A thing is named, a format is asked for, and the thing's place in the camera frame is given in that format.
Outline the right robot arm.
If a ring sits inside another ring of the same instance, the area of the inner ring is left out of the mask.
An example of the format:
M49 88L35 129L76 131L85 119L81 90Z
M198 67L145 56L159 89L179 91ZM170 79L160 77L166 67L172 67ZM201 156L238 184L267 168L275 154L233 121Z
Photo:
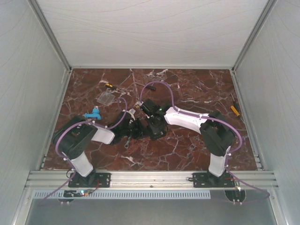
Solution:
M226 154L231 149L235 135L227 125L220 122L224 119L221 113L195 113L169 104L161 107L150 99L145 100L140 108L147 115L148 128L154 138L160 138L168 125L199 133L210 152L208 183L216 187L224 181Z

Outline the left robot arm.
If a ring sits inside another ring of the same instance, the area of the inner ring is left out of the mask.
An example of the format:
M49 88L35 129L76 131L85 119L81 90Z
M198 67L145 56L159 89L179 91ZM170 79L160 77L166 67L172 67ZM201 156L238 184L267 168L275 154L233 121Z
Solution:
M97 178L85 154L89 143L95 141L115 145L125 136L141 139L150 136L150 131L131 112L124 110L108 126L88 121L80 115L74 116L54 134L52 142L56 152L80 175L80 182L90 187Z

